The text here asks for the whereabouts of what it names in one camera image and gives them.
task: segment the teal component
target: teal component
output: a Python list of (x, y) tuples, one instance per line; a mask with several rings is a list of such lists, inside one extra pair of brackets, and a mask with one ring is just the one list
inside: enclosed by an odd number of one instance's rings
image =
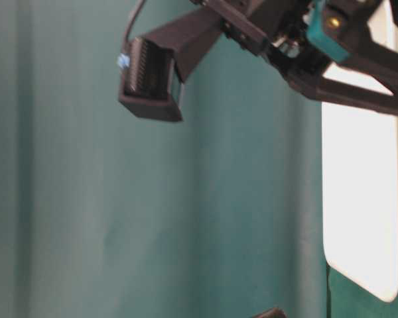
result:
[(314, 0), (315, 11), (306, 32), (306, 37), (311, 44), (327, 54), (336, 63), (343, 62), (350, 53), (342, 48), (335, 40), (330, 38), (323, 30), (322, 11), (326, 0)]

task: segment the white panel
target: white panel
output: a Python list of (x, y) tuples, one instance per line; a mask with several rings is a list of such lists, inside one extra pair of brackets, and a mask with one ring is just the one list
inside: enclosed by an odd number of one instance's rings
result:
[[(395, 47), (386, 1), (373, 39)], [(389, 94), (377, 81), (332, 67), (326, 77)], [(383, 301), (398, 292), (398, 118), (324, 103), (324, 250), (331, 265)]]

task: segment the robotic arm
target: robotic arm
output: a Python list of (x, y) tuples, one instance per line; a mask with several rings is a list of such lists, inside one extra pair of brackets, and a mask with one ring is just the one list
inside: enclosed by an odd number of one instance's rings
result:
[[(223, 33), (310, 99), (398, 116), (398, 53), (374, 42), (367, 25), (382, 0), (191, 0), (201, 8), (129, 40), (144, 2), (119, 58), (119, 101), (138, 117), (181, 121), (184, 83)], [(398, 0), (391, 6), (398, 26)], [(325, 78), (332, 63), (391, 94)]]

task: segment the black cable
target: black cable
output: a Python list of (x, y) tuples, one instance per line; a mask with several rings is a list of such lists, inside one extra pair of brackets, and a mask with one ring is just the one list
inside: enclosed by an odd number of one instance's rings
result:
[(128, 25), (127, 25), (127, 28), (125, 29), (124, 38), (123, 38), (123, 42), (122, 42), (122, 49), (121, 49), (122, 52), (125, 52), (125, 47), (126, 47), (125, 44), (129, 40), (131, 30), (133, 29), (134, 23), (135, 23), (137, 17), (139, 16), (139, 13), (141, 12), (141, 9), (143, 8), (143, 5), (145, 5), (145, 3), (146, 3), (146, 0), (138, 0), (134, 9), (131, 10), (131, 12), (128, 16)]

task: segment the teal backdrop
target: teal backdrop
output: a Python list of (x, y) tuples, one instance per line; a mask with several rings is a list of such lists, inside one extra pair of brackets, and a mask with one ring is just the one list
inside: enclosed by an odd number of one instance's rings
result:
[(133, 5), (0, 0), (0, 318), (325, 317), (319, 104), (223, 37), (183, 123), (135, 118)]

